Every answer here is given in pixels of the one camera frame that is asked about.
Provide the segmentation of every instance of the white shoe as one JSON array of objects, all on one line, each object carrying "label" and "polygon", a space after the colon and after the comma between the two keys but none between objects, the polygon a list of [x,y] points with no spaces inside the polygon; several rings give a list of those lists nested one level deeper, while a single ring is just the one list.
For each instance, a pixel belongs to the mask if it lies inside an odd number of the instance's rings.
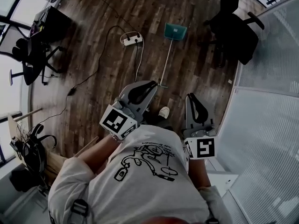
[{"label": "white shoe", "polygon": [[164,106],[160,111],[159,114],[163,118],[167,119],[169,116],[170,109],[167,106]]}]

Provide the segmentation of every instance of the power strip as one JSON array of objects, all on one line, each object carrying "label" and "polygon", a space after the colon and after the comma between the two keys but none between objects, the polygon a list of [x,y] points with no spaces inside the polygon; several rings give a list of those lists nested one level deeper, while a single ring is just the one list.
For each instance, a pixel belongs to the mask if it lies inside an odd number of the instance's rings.
[{"label": "power strip", "polygon": [[124,42],[124,45],[127,47],[129,45],[133,45],[133,44],[142,42],[142,37],[141,36],[137,37],[135,35],[135,36],[130,37],[130,41],[128,41],[128,39],[124,39],[123,42]]}]

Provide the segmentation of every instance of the hardwood floor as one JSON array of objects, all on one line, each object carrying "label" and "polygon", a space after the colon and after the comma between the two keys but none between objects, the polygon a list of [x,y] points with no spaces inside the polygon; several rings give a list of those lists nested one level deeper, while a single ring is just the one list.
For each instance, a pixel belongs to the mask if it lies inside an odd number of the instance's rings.
[{"label": "hardwood floor", "polygon": [[[223,69],[217,68],[214,46],[199,47],[197,40],[213,39],[203,21],[211,19],[220,9],[220,0],[105,0],[144,37],[144,52],[137,80],[159,81],[167,57],[170,40],[164,38],[166,22],[188,27],[185,39],[174,42],[164,84],[159,88],[151,111],[167,105],[171,109],[170,121],[179,132],[184,120],[185,96],[189,92],[206,99],[215,111],[215,124],[219,125],[226,109],[237,62]],[[260,13],[261,6],[253,0],[240,0],[238,15],[245,18],[248,11]],[[33,116],[33,125],[50,115],[59,114],[65,107],[70,88],[96,71],[107,31],[120,25],[126,32],[133,29],[102,0],[62,0],[59,10],[73,20],[67,36],[56,45],[67,48],[58,53],[54,67],[66,69],[60,78],[49,78],[48,86],[40,79],[33,85],[32,109],[43,107]],[[134,81],[134,59],[137,47],[124,47],[119,39],[123,32],[114,28],[108,37],[106,50],[98,73],[79,86],[67,98],[66,110],[45,121],[44,132],[58,139],[56,152],[72,157],[96,135],[104,136],[99,125],[108,104],[121,90]],[[137,65],[141,56],[140,43]]]}]

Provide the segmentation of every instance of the white cable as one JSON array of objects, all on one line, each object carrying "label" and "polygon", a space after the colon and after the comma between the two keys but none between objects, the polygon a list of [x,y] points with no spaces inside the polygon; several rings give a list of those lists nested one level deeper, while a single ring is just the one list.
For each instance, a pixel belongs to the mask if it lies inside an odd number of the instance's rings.
[{"label": "white cable", "polygon": [[[124,44],[124,42],[121,41],[121,38],[122,38],[124,35],[126,35],[126,34],[128,34],[128,33],[132,33],[132,32],[127,32],[127,33],[124,33],[123,35],[121,35],[121,37],[120,37],[120,42],[121,42],[121,44]],[[140,62],[139,62],[139,65],[138,65],[138,68],[137,68],[137,71],[136,71],[136,74],[135,74],[135,80],[134,80],[134,82],[136,82],[136,79],[137,79],[137,74],[138,74],[138,71],[139,71],[139,67],[140,67],[140,65],[141,65],[142,55],[143,55],[143,50],[144,50],[144,39],[143,39],[143,36],[142,36],[139,32],[136,32],[136,33],[139,34],[139,35],[141,36],[143,46],[142,46],[142,52],[141,52]]]}]

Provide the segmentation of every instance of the wooden floor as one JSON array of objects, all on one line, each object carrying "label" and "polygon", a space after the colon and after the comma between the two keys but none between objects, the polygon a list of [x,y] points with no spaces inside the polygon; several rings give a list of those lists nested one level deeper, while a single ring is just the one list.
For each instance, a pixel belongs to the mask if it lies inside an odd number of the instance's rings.
[{"label": "wooden floor", "polygon": [[[123,16],[145,42],[142,64],[137,80],[159,81],[167,57],[170,40],[164,38],[166,22],[188,27],[185,39],[174,42],[166,70],[164,84],[159,88],[151,105],[158,111],[167,105],[171,109],[170,121],[178,132],[184,121],[185,96],[194,92],[205,98],[213,107],[216,126],[226,109],[237,62],[230,62],[223,69],[217,68],[214,46],[198,47],[197,40],[213,39],[203,21],[211,19],[220,9],[220,0],[105,0]],[[246,13],[261,12],[254,0],[240,0],[237,14],[243,19]],[[54,57],[53,66],[64,68],[60,78],[48,79],[48,86],[36,80],[32,90],[32,109],[43,107],[33,116],[33,125],[50,115],[59,114],[65,107],[65,97],[75,84],[96,71],[98,58],[103,50],[109,28],[120,25],[126,32],[133,29],[101,0],[63,0],[59,8],[73,20],[67,36],[57,45],[67,48]],[[123,32],[114,28],[108,37],[107,47],[100,62],[99,72],[77,88],[67,98],[63,114],[45,121],[44,132],[58,139],[57,153],[72,157],[96,135],[103,137],[100,118],[108,104],[121,90],[134,81],[136,46],[120,44]],[[137,64],[142,45],[140,43]]]}]

